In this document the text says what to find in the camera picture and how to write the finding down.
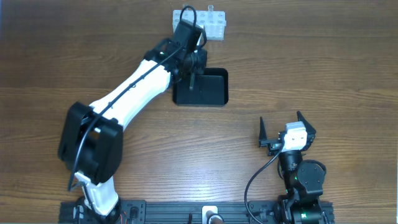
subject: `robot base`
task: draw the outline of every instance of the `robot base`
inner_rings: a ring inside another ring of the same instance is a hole
[[[226,224],[255,224],[246,211],[243,202],[146,202],[145,200],[121,200],[123,224],[202,224],[203,206],[217,206],[218,214]],[[249,208],[263,223],[277,224],[272,211],[276,201],[250,201]],[[332,203],[322,202],[322,209],[335,223]],[[59,223],[96,224],[100,223],[91,215],[84,204],[84,198],[77,202],[62,202]]]

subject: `wooden surface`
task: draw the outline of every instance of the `wooden surface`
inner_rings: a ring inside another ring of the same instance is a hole
[[[257,147],[295,121],[317,129],[305,156],[328,168],[322,200],[338,223],[395,223],[398,1],[209,1],[226,11],[225,41],[208,66],[229,71],[223,108],[177,107],[158,96],[124,133],[121,198],[243,201],[270,157]],[[195,1],[198,10],[209,2]],[[0,222],[57,222],[69,171],[57,157],[68,108],[116,88],[145,52],[172,35],[182,1],[2,2]],[[250,200],[284,193],[276,163]]]

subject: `wooden table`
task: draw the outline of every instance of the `wooden table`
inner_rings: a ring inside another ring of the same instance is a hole
[[[116,88],[172,35],[183,1],[2,2],[0,222],[57,222],[69,171],[57,157],[68,108]],[[328,168],[322,200],[338,223],[394,223],[397,190],[398,2],[195,1],[226,11],[208,66],[229,71],[223,108],[178,107],[171,90],[124,133],[121,198],[243,201],[270,157],[259,117],[277,137],[300,110],[317,129],[306,159]],[[276,163],[250,200],[285,191]]]

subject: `white connector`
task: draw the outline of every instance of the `white connector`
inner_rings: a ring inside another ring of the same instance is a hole
[[[213,11],[212,5],[208,6],[208,11],[197,11],[197,24],[205,26],[208,40],[224,40],[224,30],[226,19],[224,11]],[[173,11],[173,31],[180,22],[181,10]],[[193,22],[193,11],[185,10],[182,19]]]

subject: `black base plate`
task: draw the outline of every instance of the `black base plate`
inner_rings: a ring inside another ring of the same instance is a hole
[[[59,223],[95,224],[95,218],[90,217],[83,198],[77,202],[62,202]],[[249,208],[252,213],[272,210],[276,201],[250,201]],[[73,209],[83,205],[83,215],[73,219]],[[255,224],[246,211],[243,202],[146,202],[145,200],[122,200],[122,210],[126,212],[127,223],[130,224],[187,224],[189,214],[192,213],[192,224],[201,224],[201,210],[205,205],[215,205],[218,213],[224,218],[226,224]],[[335,223],[332,203],[322,202],[322,208],[328,214],[331,223]],[[258,215],[260,221],[266,224],[277,224],[272,215],[262,213]]]
[[[193,90],[190,78],[174,83],[173,101],[179,106],[224,106],[228,102],[228,72],[223,68],[205,68],[196,75]]]

